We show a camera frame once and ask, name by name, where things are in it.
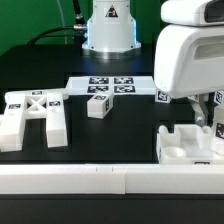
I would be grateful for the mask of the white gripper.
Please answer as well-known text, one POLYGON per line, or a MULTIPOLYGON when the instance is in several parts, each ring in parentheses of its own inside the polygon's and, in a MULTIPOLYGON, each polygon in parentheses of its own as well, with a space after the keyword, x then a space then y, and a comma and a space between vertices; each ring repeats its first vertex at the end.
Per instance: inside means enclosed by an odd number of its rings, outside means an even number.
POLYGON ((172 98, 190 96, 195 123, 206 126, 209 95, 205 93, 224 89, 224 27, 164 28, 156 45, 154 81, 172 98))

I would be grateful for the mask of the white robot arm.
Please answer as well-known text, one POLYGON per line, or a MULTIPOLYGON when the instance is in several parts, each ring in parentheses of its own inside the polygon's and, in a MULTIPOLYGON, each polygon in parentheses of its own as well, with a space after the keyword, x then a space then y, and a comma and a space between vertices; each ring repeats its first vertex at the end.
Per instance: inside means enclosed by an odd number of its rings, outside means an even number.
MULTIPOLYGON (((141 49, 130 0, 93 0, 83 53, 118 59, 141 49)), ((155 50, 154 83, 173 99, 188 98, 195 123, 207 123, 211 92, 224 90, 224 0, 167 0, 155 50)))

